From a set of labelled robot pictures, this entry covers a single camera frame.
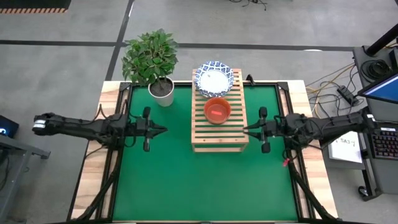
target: keyboard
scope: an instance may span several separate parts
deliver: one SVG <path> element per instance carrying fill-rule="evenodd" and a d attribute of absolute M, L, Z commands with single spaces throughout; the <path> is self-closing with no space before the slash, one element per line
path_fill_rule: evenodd
<path fill-rule="evenodd" d="M 387 123 L 378 123 L 378 125 L 379 129 L 374 130 L 371 135 L 373 157 L 398 160 L 398 125 Z"/>

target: green mat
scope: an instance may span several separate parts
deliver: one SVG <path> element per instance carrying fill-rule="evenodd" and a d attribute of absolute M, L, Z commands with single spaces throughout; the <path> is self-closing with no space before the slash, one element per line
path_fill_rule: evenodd
<path fill-rule="evenodd" d="M 194 153 L 191 87 L 176 86 L 174 102 L 162 108 L 147 88 L 135 88 L 132 114 L 152 108 L 151 118 L 169 131 L 142 150 L 143 139 L 123 152 L 114 220 L 282 221 L 297 220 L 282 138 L 270 138 L 271 153 L 251 138 L 242 153 Z M 248 123 L 266 106 L 279 114 L 275 87 L 244 88 Z M 130 145 L 132 138 L 127 139 Z"/>

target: red bowl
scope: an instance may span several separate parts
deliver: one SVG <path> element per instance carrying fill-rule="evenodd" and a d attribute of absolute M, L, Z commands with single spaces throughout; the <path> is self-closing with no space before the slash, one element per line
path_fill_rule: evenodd
<path fill-rule="evenodd" d="M 212 98 L 205 103 L 206 119 L 212 124 L 222 124 L 231 114 L 231 105 L 223 98 Z"/>

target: wooden crate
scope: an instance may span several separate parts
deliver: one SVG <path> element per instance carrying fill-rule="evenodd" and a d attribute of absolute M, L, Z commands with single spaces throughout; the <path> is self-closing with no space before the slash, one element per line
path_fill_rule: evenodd
<path fill-rule="evenodd" d="M 210 124 L 203 111 L 208 98 L 202 96 L 192 85 L 192 148 L 195 152 L 242 152 L 249 143 L 249 136 L 243 133 L 248 125 L 242 82 L 242 71 L 233 69 L 234 85 L 223 98 L 231 104 L 231 116 L 221 124 Z"/>

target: white flower pot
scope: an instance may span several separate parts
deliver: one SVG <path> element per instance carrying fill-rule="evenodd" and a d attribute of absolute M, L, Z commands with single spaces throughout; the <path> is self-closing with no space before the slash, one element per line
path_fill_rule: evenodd
<path fill-rule="evenodd" d="M 151 85 L 151 84 L 148 85 L 148 91 L 149 91 L 149 93 L 155 98 L 155 101 L 156 101 L 160 106 L 170 106 L 170 105 L 173 103 L 173 100 L 174 100 L 174 82 L 173 82 L 173 80 L 172 80 L 171 78 L 169 78 L 169 77 L 166 77 L 166 78 L 172 82 L 173 86 L 172 86 L 172 91 L 171 91 L 169 94 L 165 95 L 165 96 L 159 97 L 159 96 L 153 95 L 153 94 L 150 92 L 150 85 Z"/>

